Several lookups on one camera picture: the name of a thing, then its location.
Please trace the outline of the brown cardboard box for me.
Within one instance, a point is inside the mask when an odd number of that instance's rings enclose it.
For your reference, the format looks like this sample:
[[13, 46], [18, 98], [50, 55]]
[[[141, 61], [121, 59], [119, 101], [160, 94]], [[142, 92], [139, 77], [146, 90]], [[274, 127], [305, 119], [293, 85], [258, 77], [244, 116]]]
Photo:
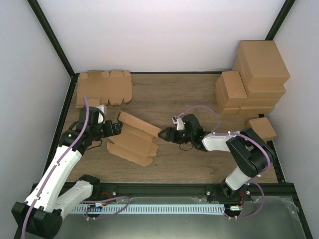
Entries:
[[161, 129], [124, 111], [119, 112], [118, 120], [123, 123], [122, 132], [109, 137], [108, 152], [143, 167], [152, 164]]

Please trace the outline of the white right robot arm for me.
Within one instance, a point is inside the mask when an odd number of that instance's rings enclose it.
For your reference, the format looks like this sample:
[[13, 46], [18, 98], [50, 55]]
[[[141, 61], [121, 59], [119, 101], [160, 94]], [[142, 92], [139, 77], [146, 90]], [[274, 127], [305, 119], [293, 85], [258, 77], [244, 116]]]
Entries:
[[191, 143], [199, 151], [231, 153], [237, 166], [221, 182], [221, 194], [228, 201], [239, 195], [244, 184], [269, 170], [275, 159], [274, 151], [250, 127], [236, 132], [208, 132], [204, 131], [194, 114], [173, 117], [172, 121], [174, 127], [160, 131], [159, 138], [179, 145]]

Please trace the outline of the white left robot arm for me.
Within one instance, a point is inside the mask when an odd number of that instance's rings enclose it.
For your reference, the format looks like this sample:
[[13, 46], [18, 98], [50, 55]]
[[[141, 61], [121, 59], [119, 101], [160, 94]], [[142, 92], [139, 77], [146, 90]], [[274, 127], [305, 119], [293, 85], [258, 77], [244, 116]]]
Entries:
[[118, 119], [106, 120], [106, 106], [83, 107], [79, 118], [65, 131], [56, 153], [39, 183], [23, 203], [16, 202], [11, 210], [21, 229], [21, 238], [27, 233], [46, 239], [54, 238], [63, 219], [86, 199], [97, 201], [102, 195], [100, 180], [83, 175], [61, 194], [70, 172], [92, 148], [92, 143], [120, 135], [123, 123]]

